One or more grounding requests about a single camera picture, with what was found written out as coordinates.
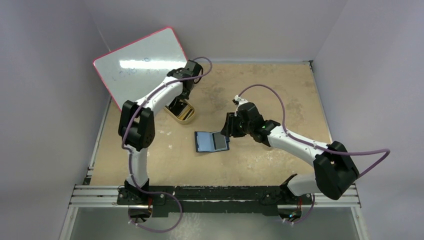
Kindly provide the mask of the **blue leather card holder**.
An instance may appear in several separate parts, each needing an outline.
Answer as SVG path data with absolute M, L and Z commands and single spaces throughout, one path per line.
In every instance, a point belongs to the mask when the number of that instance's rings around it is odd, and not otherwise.
M 222 151 L 215 151 L 214 144 L 213 144 L 213 136 L 212 136 L 212 133 L 215 133 L 215 132 L 207 132 L 207 131 L 194 132 L 195 151 L 197 153 L 215 153 L 215 152 L 228 151 L 230 149 L 230 146 L 229 146 L 230 139 L 227 137 L 228 149 L 222 150 Z

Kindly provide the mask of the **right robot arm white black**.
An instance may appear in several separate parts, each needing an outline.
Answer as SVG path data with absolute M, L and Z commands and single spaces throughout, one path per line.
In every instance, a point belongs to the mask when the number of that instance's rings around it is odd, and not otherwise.
M 360 176 L 342 143 L 316 142 L 288 131 L 274 120 L 265 120 L 252 102 L 226 114 L 221 134 L 233 138 L 249 135 L 255 142 L 283 150 L 313 167 L 313 173 L 295 173 L 282 183 L 280 196 L 288 204 L 315 193 L 338 200 Z

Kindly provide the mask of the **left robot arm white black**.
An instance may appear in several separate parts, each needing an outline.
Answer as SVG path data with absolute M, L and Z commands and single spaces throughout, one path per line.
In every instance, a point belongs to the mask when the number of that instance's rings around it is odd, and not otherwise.
M 155 115 L 166 110 L 180 124 L 188 124 L 195 108 L 188 102 L 189 95 L 204 75 L 204 68 L 195 60 L 166 74 L 163 82 L 137 101 L 127 100 L 121 108 L 118 134 L 122 148 L 128 152 L 129 175 L 121 191 L 138 205 L 151 195 L 147 174 L 147 151 L 156 134 Z

